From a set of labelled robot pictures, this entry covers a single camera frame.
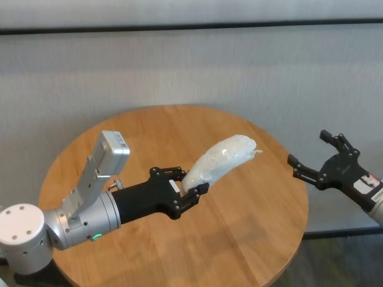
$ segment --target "floor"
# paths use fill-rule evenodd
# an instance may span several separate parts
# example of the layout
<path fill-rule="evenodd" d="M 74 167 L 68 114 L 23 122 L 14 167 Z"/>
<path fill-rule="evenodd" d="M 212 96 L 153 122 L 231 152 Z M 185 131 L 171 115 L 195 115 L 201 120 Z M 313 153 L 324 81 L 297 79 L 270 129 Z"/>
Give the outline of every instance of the floor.
<path fill-rule="evenodd" d="M 304 240 L 272 287 L 383 286 L 383 234 Z M 8 269 L 0 277 L 16 286 Z"/>

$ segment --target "gray wall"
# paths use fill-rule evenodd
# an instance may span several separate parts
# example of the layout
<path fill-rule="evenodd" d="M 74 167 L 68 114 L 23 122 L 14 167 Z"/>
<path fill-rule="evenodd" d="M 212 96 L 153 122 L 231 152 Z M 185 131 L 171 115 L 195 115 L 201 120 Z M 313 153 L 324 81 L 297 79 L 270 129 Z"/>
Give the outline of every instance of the gray wall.
<path fill-rule="evenodd" d="M 241 115 L 313 168 L 333 154 L 320 130 L 343 132 L 383 176 L 382 39 L 383 25 L 0 36 L 0 202 L 37 203 L 76 135 L 166 103 Z M 340 192 L 309 195 L 310 231 L 373 225 Z"/>

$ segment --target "white plastic bag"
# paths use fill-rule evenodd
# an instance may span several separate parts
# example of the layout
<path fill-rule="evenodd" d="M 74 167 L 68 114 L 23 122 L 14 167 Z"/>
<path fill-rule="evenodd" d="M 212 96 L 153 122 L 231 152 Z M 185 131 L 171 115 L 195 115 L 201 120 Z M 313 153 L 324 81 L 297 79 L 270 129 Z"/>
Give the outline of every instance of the white plastic bag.
<path fill-rule="evenodd" d="M 188 191 L 197 185 L 217 180 L 235 167 L 254 158 L 257 144 L 244 135 L 234 135 L 212 146 L 201 156 L 182 180 L 182 188 Z"/>

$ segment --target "wooden tabletop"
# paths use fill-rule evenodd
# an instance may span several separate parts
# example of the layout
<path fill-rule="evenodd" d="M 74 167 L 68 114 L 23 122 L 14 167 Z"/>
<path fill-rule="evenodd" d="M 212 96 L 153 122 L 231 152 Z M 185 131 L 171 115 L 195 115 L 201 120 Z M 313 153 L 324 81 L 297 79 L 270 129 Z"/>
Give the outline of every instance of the wooden tabletop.
<path fill-rule="evenodd" d="M 214 184 L 179 220 L 156 213 L 122 225 L 54 260 L 80 286 L 268 286 L 296 252 L 308 217 L 305 185 L 292 177 L 286 150 L 250 122 L 193 105 L 137 109 L 104 121 L 55 159 L 39 205 L 56 208 L 76 185 L 101 130 L 118 130 L 131 155 L 120 179 L 144 182 L 153 166 L 184 170 L 209 147 L 235 134 L 263 153 Z"/>

